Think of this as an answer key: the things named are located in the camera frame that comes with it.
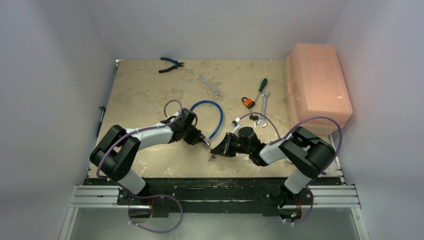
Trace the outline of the silver key bunch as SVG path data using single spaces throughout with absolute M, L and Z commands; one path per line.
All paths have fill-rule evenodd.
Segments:
M 210 158 L 209 158 L 209 160 L 208 160 L 208 162 L 211 162 L 212 160 L 214 160 L 216 158 L 216 156 L 214 155 L 214 154 L 211 154 L 210 155 Z

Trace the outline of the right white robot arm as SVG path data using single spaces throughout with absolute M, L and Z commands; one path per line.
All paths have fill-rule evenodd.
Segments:
M 235 133 L 228 132 L 210 153 L 229 158 L 246 154 L 259 167 L 288 159 L 295 170 L 280 191 L 282 200 L 288 204 L 298 200 L 300 191 L 316 179 L 336 156 L 330 144 L 302 126 L 297 127 L 289 138 L 273 144 L 261 142 L 252 127 L 241 127 Z

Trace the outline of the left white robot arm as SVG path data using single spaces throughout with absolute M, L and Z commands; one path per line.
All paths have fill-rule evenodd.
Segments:
M 201 143 L 205 136 L 196 128 L 197 115 L 183 108 L 159 123 L 144 128 L 124 129 L 112 126 L 90 154 L 90 162 L 106 177 L 130 193 L 138 205 L 149 199 L 147 183 L 133 169 L 138 151 L 161 144 L 184 140 L 189 145 Z

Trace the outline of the blue cable lock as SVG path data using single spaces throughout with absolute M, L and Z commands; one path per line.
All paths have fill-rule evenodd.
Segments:
M 209 136 L 207 136 L 202 142 L 208 147 L 208 148 L 212 148 L 211 147 L 211 140 L 213 140 L 219 130 L 222 128 L 223 125 L 223 121 L 224 121 L 224 111 L 223 108 L 215 101 L 212 100 L 200 100 L 196 103 L 194 103 L 191 107 L 190 110 L 194 111 L 196 108 L 201 107 L 201 106 L 210 106 L 210 107 L 214 107 L 215 109 L 215 127 L 213 128 L 213 130 L 210 132 Z

